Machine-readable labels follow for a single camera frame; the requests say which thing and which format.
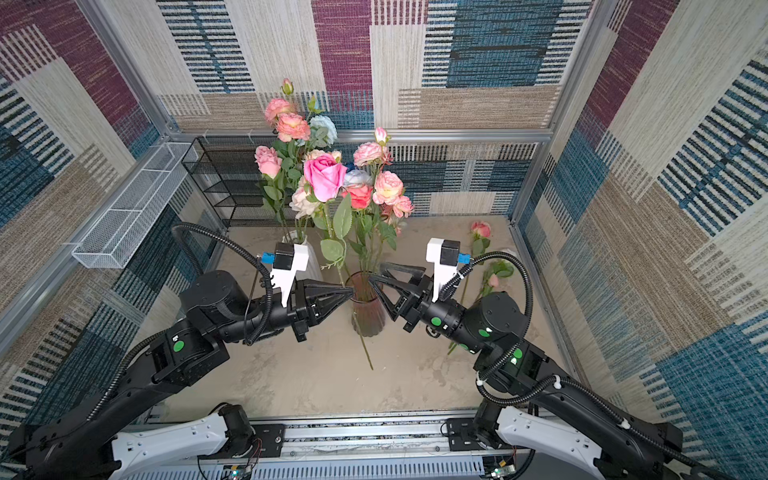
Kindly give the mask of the white ribbed ceramic vase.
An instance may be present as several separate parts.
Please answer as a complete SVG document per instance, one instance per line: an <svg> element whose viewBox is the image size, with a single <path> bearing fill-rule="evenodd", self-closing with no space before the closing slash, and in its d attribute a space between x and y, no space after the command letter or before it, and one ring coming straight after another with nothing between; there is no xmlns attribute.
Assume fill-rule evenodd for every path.
<svg viewBox="0 0 768 480"><path fill-rule="evenodd" d="M315 254L314 248L309 241L308 235L307 234L300 235L296 230L291 230L287 234L283 235L282 241L285 243L298 244L299 238L303 239L301 244L307 247L308 262L307 262L306 268L303 271L298 271L296 273L295 279L322 281L323 280L322 269L320 267L317 255Z"/></svg>

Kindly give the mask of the bright magenta rose stem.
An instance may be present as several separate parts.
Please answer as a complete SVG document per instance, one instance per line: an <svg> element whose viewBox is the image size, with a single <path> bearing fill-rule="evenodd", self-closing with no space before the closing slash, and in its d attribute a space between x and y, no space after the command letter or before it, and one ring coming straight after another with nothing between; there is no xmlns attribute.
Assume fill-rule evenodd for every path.
<svg viewBox="0 0 768 480"><path fill-rule="evenodd" d="M346 236L352 227L350 198L341 194L347 168L330 156L322 156L304 163L304 185L310 188L320 206L311 216L313 223L323 232L320 242L325 268L337 271L340 284L350 277L346 266L348 245Z"/></svg>

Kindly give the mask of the large pink rose stem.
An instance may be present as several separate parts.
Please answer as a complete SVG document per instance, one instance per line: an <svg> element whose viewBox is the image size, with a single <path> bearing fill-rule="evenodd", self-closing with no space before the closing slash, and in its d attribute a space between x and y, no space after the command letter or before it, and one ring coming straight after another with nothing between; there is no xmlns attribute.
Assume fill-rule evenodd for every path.
<svg viewBox="0 0 768 480"><path fill-rule="evenodd" d="M485 254L488 247L490 246L490 243L491 243L490 237L492 234L492 229L490 224L488 224L487 222L475 221L471 225L470 232L472 234L471 255L472 255L472 258L476 258L482 254ZM485 294L485 291L487 290L487 287L486 287L487 280L485 277L486 277L485 274L483 274L481 284L480 284L481 286L480 286L480 290L477 295L477 298L482 297ZM469 286L469 281L467 280L464 283L461 297L460 297L460 302L462 303L465 300L468 286ZM447 354L448 355L452 354L453 351L456 349L456 346L457 344L455 342L452 342L448 349Z"/></svg>

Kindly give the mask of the pink peony double stem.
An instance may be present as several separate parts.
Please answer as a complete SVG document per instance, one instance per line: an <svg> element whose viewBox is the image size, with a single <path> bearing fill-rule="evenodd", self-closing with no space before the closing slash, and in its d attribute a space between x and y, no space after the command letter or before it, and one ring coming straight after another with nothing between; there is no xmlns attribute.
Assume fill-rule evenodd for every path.
<svg viewBox="0 0 768 480"><path fill-rule="evenodd" d="M273 98L267 104L265 120L277 136L270 147L274 148L282 159L280 186L283 188L282 205L286 225L283 233L287 234L289 228L285 208L289 202L289 191L296 191L301 176L299 153L300 148L309 140L310 126L293 101L294 85L290 79L283 79L280 93L280 97Z"/></svg>

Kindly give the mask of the red ribbed glass vase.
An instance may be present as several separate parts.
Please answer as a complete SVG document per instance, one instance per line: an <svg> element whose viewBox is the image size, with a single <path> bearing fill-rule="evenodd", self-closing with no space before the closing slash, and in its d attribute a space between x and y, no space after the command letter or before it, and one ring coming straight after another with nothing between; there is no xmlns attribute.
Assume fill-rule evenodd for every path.
<svg viewBox="0 0 768 480"><path fill-rule="evenodd" d="M352 301L352 326L363 337L380 334L388 315L381 300L369 283L369 273L353 273L345 283L354 290Z"/></svg>

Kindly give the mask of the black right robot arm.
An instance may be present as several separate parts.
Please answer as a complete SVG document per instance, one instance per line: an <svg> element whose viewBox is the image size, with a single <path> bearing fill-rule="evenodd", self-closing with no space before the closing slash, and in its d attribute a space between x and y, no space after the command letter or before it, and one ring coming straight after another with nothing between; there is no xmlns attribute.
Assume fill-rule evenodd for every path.
<svg viewBox="0 0 768 480"><path fill-rule="evenodd" d="M682 451L675 425L649 423L611 404L526 340L533 310L530 275L506 252L525 288L525 305L495 292L465 308L453 299L475 261L444 286L420 267L384 263L369 282L406 331L424 324L476 355L475 386L483 398L467 432L479 445L521 447L566 461L598 479L723 479L725 473ZM686 466L678 474L670 468Z"/></svg>

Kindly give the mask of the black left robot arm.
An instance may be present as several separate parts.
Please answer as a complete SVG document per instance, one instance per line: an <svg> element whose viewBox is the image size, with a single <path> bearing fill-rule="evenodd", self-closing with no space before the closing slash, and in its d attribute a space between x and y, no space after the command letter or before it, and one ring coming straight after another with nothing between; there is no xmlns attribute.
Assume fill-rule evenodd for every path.
<svg viewBox="0 0 768 480"><path fill-rule="evenodd" d="M249 455L258 439L237 405L154 432L124 429L225 363L227 344L252 345L286 329L304 341L352 294L349 287L301 280L287 295L253 300L230 273L203 274L180 295L184 318L137 344L104 393L11 434L9 455L24 468L17 478L124 479L183 457Z"/></svg>

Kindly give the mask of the white and pale blue rose stem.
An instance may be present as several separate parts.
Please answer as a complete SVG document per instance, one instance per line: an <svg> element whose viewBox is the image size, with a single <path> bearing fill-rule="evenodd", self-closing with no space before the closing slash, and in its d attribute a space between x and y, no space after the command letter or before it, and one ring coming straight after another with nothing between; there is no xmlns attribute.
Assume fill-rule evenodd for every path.
<svg viewBox="0 0 768 480"><path fill-rule="evenodd" d="M320 100L315 96L308 103L307 120L310 126L310 139L305 144L304 162L329 152L338 139L336 125L325 115Z"/></svg>

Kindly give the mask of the cream white rose stem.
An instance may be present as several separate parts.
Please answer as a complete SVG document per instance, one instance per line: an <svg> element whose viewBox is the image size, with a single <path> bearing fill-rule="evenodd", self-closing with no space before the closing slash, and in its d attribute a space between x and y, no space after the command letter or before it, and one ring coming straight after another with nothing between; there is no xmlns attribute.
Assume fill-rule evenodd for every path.
<svg viewBox="0 0 768 480"><path fill-rule="evenodd" d="M303 184L297 187L291 197L290 208L295 212L296 219L311 217L319 206L320 202L313 198L310 188Z"/></svg>

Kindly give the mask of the dark pink rose stem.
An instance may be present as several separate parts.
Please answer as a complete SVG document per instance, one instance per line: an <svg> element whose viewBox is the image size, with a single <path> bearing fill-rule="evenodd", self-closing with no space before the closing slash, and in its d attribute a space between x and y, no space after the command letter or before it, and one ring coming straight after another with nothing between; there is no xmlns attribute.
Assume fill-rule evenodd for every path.
<svg viewBox="0 0 768 480"><path fill-rule="evenodd" d="M369 230L372 225L369 218L369 207L372 199L373 187L368 184L350 186L345 193L350 198L353 211L353 224L355 244L353 249L358 254L360 269L370 269L370 249L368 245Z"/></svg>

